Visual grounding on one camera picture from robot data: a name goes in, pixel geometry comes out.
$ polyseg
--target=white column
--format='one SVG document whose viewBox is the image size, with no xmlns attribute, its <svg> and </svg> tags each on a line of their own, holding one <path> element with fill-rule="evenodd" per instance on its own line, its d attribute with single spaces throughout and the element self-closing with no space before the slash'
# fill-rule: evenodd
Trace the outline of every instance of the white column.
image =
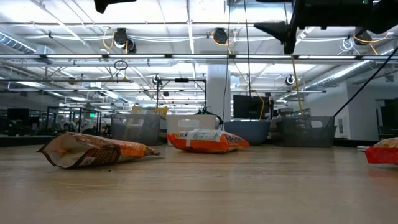
<svg viewBox="0 0 398 224">
<path fill-rule="evenodd" d="M 206 80 L 208 111 L 231 121 L 231 79 L 227 65 L 208 65 Z"/>
</svg>

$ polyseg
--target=wooden table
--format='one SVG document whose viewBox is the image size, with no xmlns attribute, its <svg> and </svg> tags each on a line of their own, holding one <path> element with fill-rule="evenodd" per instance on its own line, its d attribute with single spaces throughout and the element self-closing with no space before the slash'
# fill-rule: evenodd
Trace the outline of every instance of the wooden table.
<svg viewBox="0 0 398 224">
<path fill-rule="evenodd" d="M 398 166 L 355 149 L 251 147 L 79 170 L 0 149 L 1 223 L 394 223 Z"/>
</svg>

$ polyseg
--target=plastic bin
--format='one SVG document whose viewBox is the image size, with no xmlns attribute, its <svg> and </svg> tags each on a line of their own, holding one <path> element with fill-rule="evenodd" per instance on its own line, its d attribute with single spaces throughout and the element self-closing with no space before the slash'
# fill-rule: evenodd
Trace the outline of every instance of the plastic bin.
<svg viewBox="0 0 398 224">
<path fill-rule="evenodd" d="M 335 119 L 330 116 L 282 117 L 277 123 L 278 146 L 287 147 L 332 147 L 335 137 Z"/>
<path fill-rule="evenodd" d="M 267 139 L 269 125 L 268 121 L 230 121 L 224 123 L 224 130 L 258 146 Z"/>
<path fill-rule="evenodd" d="M 156 146 L 167 142 L 166 120 L 158 114 L 117 114 L 112 116 L 112 139 Z"/>
<path fill-rule="evenodd" d="M 167 115 L 167 134 L 194 129 L 218 129 L 216 118 L 215 115 Z"/>
</svg>

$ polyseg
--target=yellow bag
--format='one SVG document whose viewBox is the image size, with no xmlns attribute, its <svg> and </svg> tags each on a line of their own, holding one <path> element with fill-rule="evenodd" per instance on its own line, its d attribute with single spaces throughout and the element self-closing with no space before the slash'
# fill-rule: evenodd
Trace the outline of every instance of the yellow bag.
<svg viewBox="0 0 398 224">
<path fill-rule="evenodd" d="M 163 118 L 166 117 L 167 110 L 169 110 L 166 106 L 163 108 L 151 108 L 151 109 L 145 109 L 140 106 L 133 106 L 131 108 L 131 114 L 159 114 Z"/>
</svg>

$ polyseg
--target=snack bag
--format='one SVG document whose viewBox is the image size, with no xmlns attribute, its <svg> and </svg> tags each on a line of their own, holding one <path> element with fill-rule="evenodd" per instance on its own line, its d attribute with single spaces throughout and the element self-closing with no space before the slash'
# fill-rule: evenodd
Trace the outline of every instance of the snack bag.
<svg viewBox="0 0 398 224">
<path fill-rule="evenodd" d="M 398 138 L 390 138 L 369 147 L 365 151 L 366 159 L 371 164 L 398 165 Z"/>
<path fill-rule="evenodd" d="M 61 134 L 38 150 L 53 165 L 63 169 L 98 166 L 160 155 L 143 144 L 80 133 Z"/>
<path fill-rule="evenodd" d="M 177 149 L 199 153 L 226 153 L 249 143 L 243 138 L 220 130 L 195 129 L 167 135 L 167 139 Z"/>
<path fill-rule="evenodd" d="M 151 109 L 145 109 L 140 106 L 133 106 L 131 108 L 131 114 L 159 114 L 163 118 L 166 117 L 167 110 L 169 110 L 166 106 L 163 108 L 151 108 Z"/>
</svg>

